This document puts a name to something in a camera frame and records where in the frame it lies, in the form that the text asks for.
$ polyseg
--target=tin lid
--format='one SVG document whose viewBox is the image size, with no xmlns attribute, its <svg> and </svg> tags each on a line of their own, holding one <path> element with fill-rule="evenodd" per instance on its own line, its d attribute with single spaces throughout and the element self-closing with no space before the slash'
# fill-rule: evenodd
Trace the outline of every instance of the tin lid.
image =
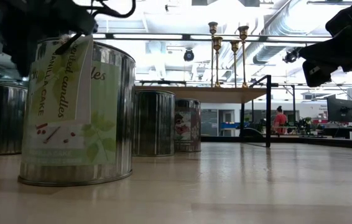
<svg viewBox="0 0 352 224">
<path fill-rule="evenodd" d="M 0 83 L 0 86 L 8 87 L 8 88 L 19 88 L 19 89 L 23 89 L 23 90 L 28 90 L 27 87 L 22 86 L 22 85 L 12 85 L 12 84 L 7 84 L 7 83 Z"/>
<path fill-rule="evenodd" d="M 201 101 L 199 100 L 189 99 L 189 98 L 176 98 L 176 101 L 195 101 L 195 102 L 201 103 Z"/>
<path fill-rule="evenodd" d="M 175 93 L 172 93 L 171 91 L 165 91 L 165 90 L 135 90 L 136 93 L 168 93 L 174 95 Z"/>
<path fill-rule="evenodd" d="M 42 42 L 46 42 L 46 41 L 56 41 L 56 40 L 60 40 L 59 37 L 51 37 L 51 38 L 46 38 L 46 39 L 43 39 L 43 40 L 40 40 L 38 41 L 38 44 L 39 43 L 42 43 Z M 100 45 L 102 47 L 108 47 L 109 49 L 112 49 L 112 50 L 116 50 L 118 51 L 119 53 L 122 53 L 124 54 L 125 56 L 127 56 L 128 58 L 132 59 L 134 63 L 136 63 L 136 61 L 134 60 L 134 58 L 132 58 L 132 56 L 130 56 L 128 53 L 126 53 L 125 51 L 121 50 L 121 49 L 118 49 L 112 45 L 108 45 L 108 44 L 104 44 L 104 43 L 101 43 L 101 42 L 97 42 L 97 41 L 94 41 L 94 43 L 96 45 Z"/>
</svg>

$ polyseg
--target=metal can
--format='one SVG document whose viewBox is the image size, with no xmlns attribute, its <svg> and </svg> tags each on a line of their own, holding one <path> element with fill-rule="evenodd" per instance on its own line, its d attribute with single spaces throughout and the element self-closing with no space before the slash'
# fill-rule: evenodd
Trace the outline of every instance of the metal can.
<svg viewBox="0 0 352 224">
<path fill-rule="evenodd" d="M 57 43 L 58 39 L 39 43 L 37 60 L 39 55 L 52 54 L 50 46 Z M 131 175 L 134 69 L 135 61 L 130 55 L 94 42 L 91 73 L 81 74 L 90 76 L 90 123 L 56 128 L 32 125 L 26 120 L 19 181 L 72 186 Z M 53 141 L 52 147 L 44 146 L 45 141 Z"/>
<path fill-rule="evenodd" d="M 172 156 L 175 95 L 168 91 L 137 90 L 134 97 L 133 156 Z"/>
<path fill-rule="evenodd" d="M 20 154 L 27 88 L 0 83 L 0 155 Z"/>
<path fill-rule="evenodd" d="M 201 103 L 176 99 L 175 104 L 175 152 L 200 152 Z"/>
</svg>

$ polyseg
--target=candle label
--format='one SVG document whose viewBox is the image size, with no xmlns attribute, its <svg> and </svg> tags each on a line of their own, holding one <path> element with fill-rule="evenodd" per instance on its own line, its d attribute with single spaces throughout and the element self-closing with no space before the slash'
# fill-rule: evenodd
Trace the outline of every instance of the candle label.
<svg viewBox="0 0 352 224">
<path fill-rule="evenodd" d="M 62 43 L 53 43 L 39 44 L 37 60 L 32 64 L 28 122 L 88 121 L 89 117 L 83 114 L 84 110 L 78 110 L 78 106 L 83 105 L 78 104 L 83 100 L 81 95 L 89 91 L 83 89 L 83 86 L 80 88 L 80 83 L 81 74 L 86 72 L 84 68 L 91 67 L 91 60 L 85 59 L 86 56 L 91 58 L 91 53 L 87 53 L 92 48 L 93 39 L 82 37 L 63 55 L 55 55 Z"/>
<path fill-rule="evenodd" d="M 194 146 L 199 143 L 199 114 L 195 108 L 176 107 L 175 145 Z"/>
<path fill-rule="evenodd" d="M 100 62 L 99 56 L 93 56 L 93 61 L 92 57 L 86 56 L 86 60 L 91 60 L 91 66 L 88 72 L 81 74 L 81 79 L 89 79 L 79 86 L 89 89 L 82 95 L 89 100 L 80 104 L 78 101 L 76 116 L 85 110 L 85 114 L 89 114 L 88 121 L 37 119 L 29 123 L 24 136 L 23 162 L 41 166 L 115 164 L 120 68 Z"/>
</svg>

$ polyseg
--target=wooden table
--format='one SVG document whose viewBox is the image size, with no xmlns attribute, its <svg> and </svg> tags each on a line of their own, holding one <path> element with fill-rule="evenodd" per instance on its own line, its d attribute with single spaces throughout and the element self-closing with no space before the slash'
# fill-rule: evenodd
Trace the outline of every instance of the wooden table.
<svg viewBox="0 0 352 224">
<path fill-rule="evenodd" d="M 201 103 L 247 103 L 266 94 L 264 88 L 211 88 L 176 86 L 135 86 L 135 90 L 162 90 L 176 99 L 194 99 Z"/>
</svg>

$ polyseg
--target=camera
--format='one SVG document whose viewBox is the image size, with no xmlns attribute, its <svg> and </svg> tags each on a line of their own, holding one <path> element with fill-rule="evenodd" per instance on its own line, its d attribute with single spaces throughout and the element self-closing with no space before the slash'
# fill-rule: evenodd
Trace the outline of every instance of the camera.
<svg viewBox="0 0 352 224">
<path fill-rule="evenodd" d="M 286 63 L 299 57 L 306 59 L 303 72 L 309 87 L 331 81 L 331 73 L 339 67 L 352 72 L 352 5 L 342 9 L 325 25 L 332 38 L 324 42 L 288 51 Z"/>
<path fill-rule="evenodd" d="M 184 53 L 184 61 L 186 62 L 191 62 L 194 60 L 194 53 L 192 49 L 187 49 L 186 52 Z"/>
</svg>

